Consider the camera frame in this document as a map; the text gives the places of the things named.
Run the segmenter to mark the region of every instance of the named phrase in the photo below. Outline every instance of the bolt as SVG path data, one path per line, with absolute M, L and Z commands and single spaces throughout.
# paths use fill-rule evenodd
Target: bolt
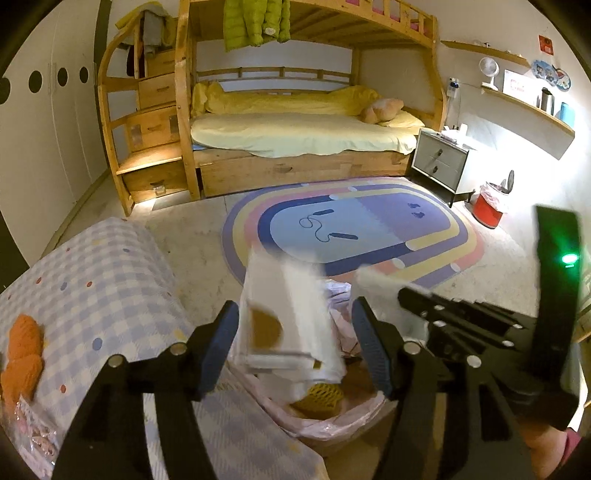
M 482 360 L 480 360 L 480 358 L 478 358 L 476 355 L 468 355 L 466 357 L 466 363 L 472 368 L 479 368 L 482 365 Z
M 107 360 L 107 363 L 109 364 L 110 367 L 117 368 L 118 366 L 120 366 L 123 363 L 124 359 L 125 358 L 123 357 L 123 355 L 119 355 L 119 354 L 112 355 Z
M 409 355 L 417 355 L 421 351 L 421 346 L 414 342 L 406 342 L 403 348 Z
M 186 351 L 187 351 L 187 345 L 186 345 L 186 343 L 183 343 L 183 342 L 175 343 L 174 345 L 171 345 L 171 347 L 170 347 L 170 353 L 173 354 L 174 356 L 182 355 Z

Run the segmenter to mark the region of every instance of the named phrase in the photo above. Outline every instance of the orange stuffed animal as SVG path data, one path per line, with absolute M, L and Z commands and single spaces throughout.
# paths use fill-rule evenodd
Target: orange stuffed animal
M 8 365 L 0 374 L 7 407 L 14 411 L 22 395 L 32 399 L 43 370 L 41 330 L 28 315 L 19 315 L 8 336 Z

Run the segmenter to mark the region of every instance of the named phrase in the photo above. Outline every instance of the gray nightstand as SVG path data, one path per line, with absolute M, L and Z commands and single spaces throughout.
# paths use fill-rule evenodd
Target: gray nightstand
M 456 197 L 472 194 L 482 183 L 483 155 L 478 150 L 458 145 L 435 132 L 421 130 L 412 168 L 429 177 Z

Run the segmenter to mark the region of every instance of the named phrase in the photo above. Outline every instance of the rug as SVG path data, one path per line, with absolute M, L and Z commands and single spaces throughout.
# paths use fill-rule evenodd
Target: rug
M 379 177 L 271 187 L 247 194 L 222 230 L 226 262 L 243 283 L 252 246 L 322 265 L 350 281 L 360 265 L 431 288 L 482 258 L 472 224 L 428 190 Z

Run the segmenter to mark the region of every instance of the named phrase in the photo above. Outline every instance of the green light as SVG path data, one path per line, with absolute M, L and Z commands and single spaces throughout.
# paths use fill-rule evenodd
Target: green light
M 566 254 L 562 257 L 562 262 L 571 266 L 577 262 L 579 256 L 577 254 Z

